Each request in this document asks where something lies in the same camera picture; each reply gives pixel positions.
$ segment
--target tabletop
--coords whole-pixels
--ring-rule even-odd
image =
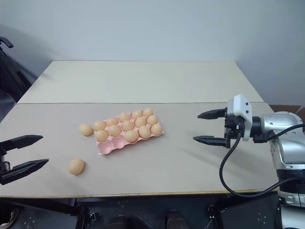
[[[53,61],[19,100],[28,103],[263,102],[234,61]]]
[[[17,104],[0,123],[0,140],[42,135],[35,144],[8,152],[15,166],[49,158],[40,170],[0,186],[2,197],[104,197],[223,193],[218,169],[228,149],[207,146],[193,136],[223,137],[224,119],[197,119],[201,112],[224,108],[226,103],[175,104]],[[94,136],[78,131],[121,112],[153,109],[164,134],[99,155]],[[271,113],[265,103],[252,103],[253,115]],[[269,144],[241,142],[224,167],[224,179],[235,190],[264,189],[277,181]],[[68,164],[82,158],[85,168],[69,174]]]

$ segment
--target egg tray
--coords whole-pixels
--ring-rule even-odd
[[[138,131],[139,128],[136,127],[136,126],[134,125],[135,119],[131,118],[130,121],[133,123],[133,126],[134,126],[134,129],[133,129],[133,130],[134,130],[134,131]],[[98,149],[100,150],[100,151],[99,151],[99,154],[100,154],[100,155],[102,155],[102,154],[109,154],[111,151],[113,151],[113,150],[115,150],[115,149],[122,149],[124,146],[126,146],[126,145],[128,145],[128,144],[134,145],[134,144],[136,144],[138,141],[141,141],[141,140],[148,140],[148,139],[150,139],[151,137],[158,137],[158,136],[160,136],[160,135],[162,135],[162,134],[164,133],[164,131],[162,131],[159,135],[151,134],[150,137],[149,137],[149,138],[146,138],[146,139],[141,138],[141,137],[139,136],[138,140],[136,140],[135,142],[132,142],[132,143],[131,143],[131,142],[127,142],[127,141],[125,140],[125,138],[124,138],[126,132],[122,129],[122,124],[123,124],[123,123],[119,120],[119,123],[118,123],[117,125],[121,128],[122,132],[120,133],[120,135],[119,135],[118,137],[114,137],[114,136],[109,135],[109,137],[107,138],[107,141],[106,141],[106,142],[98,142],[98,141],[96,141],[96,146],[97,146]]]

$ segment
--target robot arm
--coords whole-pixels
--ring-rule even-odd
[[[279,200],[283,205],[282,208],[278,208],[279,211],[282,211],[282,226],[280,227],[285,228],[289,225],[297,228],[298,222],[305,225],[305,134],[300,128],[305,125],[302,120],[290,112],[265,114],[261,117],[252,116],[251,104],[241,94],[230,100],[225,109],[207,111],[198,116],[203,119],[217,119],[218,117],[225,118],[224,138],[204,135],[193,139],[204,144],[226,148],[230,148],[231,139],[236,139],[220,165],[220,179],[225,188],[235,195],[254,198],[279,186]],[[271,145],[270,152],[279,182],[262,193],[239,194],[231,190],[223,180],[223,166],[241,138],[244,141],[252,138],[255,143],[269,141]],[[292,223],[287,224],[287,217],[291,215],[292,211],[298,211],[299,214],[295,215],[301,217],[295,218]]]

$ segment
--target egg carton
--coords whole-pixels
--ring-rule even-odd
[[[132,142],[132,143],[131,142],[127,142],[125,140],[125,138],[124,138],[126,132],[122,128],[122,122],[119,120],[119,116],[115,116],[115,118],[118,119],[119,123],[117,125],[121,128],[122,132],[120,133],[120,135],[118,137],[114,137],[114,136],[109,135],[109,137],[107,138],[107,140],[105,142],[98,142],[98,141],[96,141],[96,146],[99,149],[99,154],[100,155],[102,155],[102,154],[109,154],[111,151],[113,151],[115,149],[122,149],[126,145],[129,145],[129,144],[134,145],[134,144],[136,144],[137,142],[139,142],[141,140],[148,140],[151,137],[158,137],[158,136],[160,136],[160,135],[162,135],[164,133],[163,130],[161,131],[161,133],[159,135],[154,135],[154,134],[151,133],[150,137],[146,138],[146,139],[142,138],[139,135],[139,138],[135,142]],[[135,119],[131,118],[130,121],[133,123],[133,126],[134,126],[133,130],[138,132],[139,127],[135,126]],[[150,124],[146,124],[146,127],[148,127],[149,129],[151,129],[151,126],[152,125],[150,125]]]

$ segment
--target black cable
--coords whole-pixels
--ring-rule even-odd
[[[237,134],[237,138],[236,138],[236,141],[234,143],[234,145],[232,146],[232,148],[228,151],[228,153],[224,156],[223,158],[223,161],[221,162],[220,164],[220,167],[219,167],[219,177],[220,177],[220,181],[222,183],[222,185],[229,191],[231,192],[232,194],[235,194],[239,197],[244,197],[244,198],[256,198],[256,197],[261,197],[263,195],[266,195],[267,193],[271,192],[273,189],[275,189],[276,187],[284,184],[284,183],[287,183],[287,182],[290,182],[290,181],[294,181],[294,180],[300,180],[300,178],[297,178],[297,177],[292,177],[292,178],[287,178],[285,180],[282,180],[282,181],[279,181],[277,183],[275,183],[274,185],[270,186],[269,188],[267,188],[266,190],[262,191],[262,192],[259,192],[259,193],[256,193],[256,194],[240,194],[240,193],[237,193],[235,192],[234,190],[230,189],[227,184],[225,183],[224,181],[224,177],[223,177],[223,169],[224,169],[224,164],[225,162],[227,161],[227,159],[229,158],[229,156],[233,153],[233,151],[236,149],[237,145],[239,144],[239,141],[241,139],[241,133],[238,133]]]
[[[277,138],[277,137],[279,137],[279,136],[281,136],[281,135],[287,133],[288,131],[291,131],[291,130],[294,130],[294,129],[297,129],[297,128],[301,128],[301,127],[305,127],[305,124],[293,125],[293,126],[287,128],[287,129],[281,131],[280,133],[278,133],[278,134],[276,134],[276,135],[273,135],[273,136],[269,137],[268,140],[275,139],[275,138]]]

